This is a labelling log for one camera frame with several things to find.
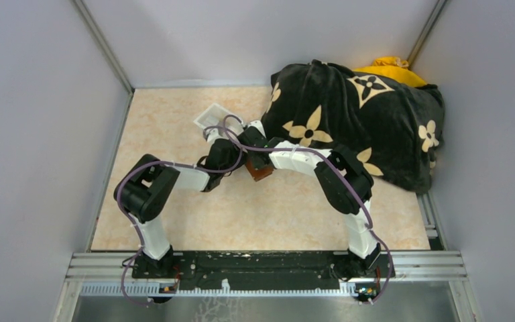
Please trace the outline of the brown leather card holder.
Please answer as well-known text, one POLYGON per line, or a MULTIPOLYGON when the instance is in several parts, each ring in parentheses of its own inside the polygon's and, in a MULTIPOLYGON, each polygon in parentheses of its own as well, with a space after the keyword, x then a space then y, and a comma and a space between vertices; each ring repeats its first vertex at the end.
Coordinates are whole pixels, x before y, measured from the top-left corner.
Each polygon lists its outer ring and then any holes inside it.
POLYGON ((253 180, 255 182, 258 182, 260 180, 265 179, 266 177, 271 175, 273 173, 273 171, 274 171, 274 167, 273 166, 266 166, 264 168, 257 169, 253 165, 251 160, 248 160, 245 163, 245 167, 247 168, 247 171, 249 172, 249 174, 251 175, 251 177, 253 178, 253 180))

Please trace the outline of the white translucent plastic card box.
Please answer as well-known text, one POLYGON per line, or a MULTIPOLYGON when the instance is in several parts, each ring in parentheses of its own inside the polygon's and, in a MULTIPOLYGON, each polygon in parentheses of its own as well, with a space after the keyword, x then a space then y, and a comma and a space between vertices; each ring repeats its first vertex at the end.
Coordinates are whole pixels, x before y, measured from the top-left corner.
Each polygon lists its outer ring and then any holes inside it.
POLYGON ((213 103, 207 107, 194 119, 193 123, 201 129, 214 125, 225 126, 227 129, 234 131, 235 134, 241 133, 245 126, 241 116, 234 114, 234 112, 218 103, 213 103))

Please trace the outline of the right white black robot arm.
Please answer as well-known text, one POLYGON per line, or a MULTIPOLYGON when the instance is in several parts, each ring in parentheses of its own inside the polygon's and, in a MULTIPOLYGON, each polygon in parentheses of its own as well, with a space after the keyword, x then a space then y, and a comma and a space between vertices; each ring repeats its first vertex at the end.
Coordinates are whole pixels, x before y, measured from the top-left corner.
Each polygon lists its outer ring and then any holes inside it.
POLYGON ((369 213, 374 180, 348 147, 313 149, 280 138, 269 140, 255 126, 246 127, 237 141, 256 170, 291 170, 316 178, 332 208, 345 216, 352 271, 369 276, 376 269, 374 254, 380 243, 371 232, 369 213))

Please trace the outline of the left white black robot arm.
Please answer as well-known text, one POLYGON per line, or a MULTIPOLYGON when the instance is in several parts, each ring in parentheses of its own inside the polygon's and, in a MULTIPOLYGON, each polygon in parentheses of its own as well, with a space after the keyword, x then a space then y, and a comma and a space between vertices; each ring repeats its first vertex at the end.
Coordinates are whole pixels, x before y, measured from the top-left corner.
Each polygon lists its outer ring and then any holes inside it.
POLYGON ((131 219, 138 232, 140 252, 148 269, 159 278, 174 269, 172 246, 160 222, 160 214, 173 190, 207 193, 220 185, 224 176, 245 163, 245 152, 226 139, 211 145, 209 154, 196 164, 166 162, 143 155, 116 186, 113 198, 131 219))

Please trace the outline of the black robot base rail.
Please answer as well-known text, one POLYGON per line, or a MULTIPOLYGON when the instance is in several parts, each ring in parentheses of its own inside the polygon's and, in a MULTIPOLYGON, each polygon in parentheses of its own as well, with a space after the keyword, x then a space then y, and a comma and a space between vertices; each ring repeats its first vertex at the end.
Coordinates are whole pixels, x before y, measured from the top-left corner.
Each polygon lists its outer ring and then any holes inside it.
POLYGON ((160 260, 131 261, 136 279, 169 279, 178 290, 335 290, 356 278, 383 286, 396 275, 390 255, 377 247, 362 259, 344 251, 178 251, 160 260))

